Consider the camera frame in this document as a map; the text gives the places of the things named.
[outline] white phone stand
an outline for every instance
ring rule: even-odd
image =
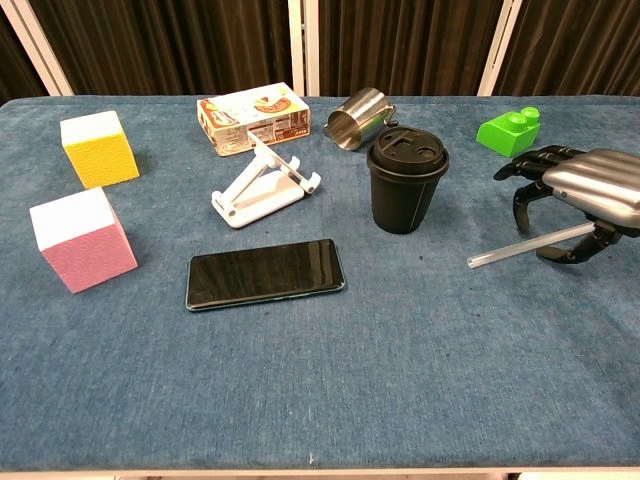
[[[298,172],[297,157],[287,163],[252,132],[247,135],[255,143],[256,156],[224,192],[211,194],[211,205],[233,228],[244,227],[291,205],[304,197],[305,192],[312,194],[321,180],[315,172],[307,180]],[[278,170],[262,175],[269,168]]]

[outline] green lego brick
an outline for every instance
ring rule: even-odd
[[[526,150],[540,130],[540,112],[525,107],[520,112],[507,112],[480,125],[476,141],[505,157]]]

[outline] black coffee cup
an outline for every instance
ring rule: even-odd
[[[397,126],[376,137],[367,165],[373,220],[387,232],[410,233],[420,226],[449,169],[449,154],[435,135]]]

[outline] black smartphone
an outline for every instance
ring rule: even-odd
[[[340,290],[345,285],[333,240],[214,253],[189,262],[191,311],[281,300]]]

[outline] black curtain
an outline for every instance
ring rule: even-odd
[[[640,1],[525,0],[494,95],[640,95]]]
[[[284,0],[31,0],[76,94],[292,84]]]
[[[9,19],[0,8],[0,105],[21,97],[47,95],[36,69],[20,40],[13,31]]]
[[[320,0],[320,92],[475,95],[501,0]]]

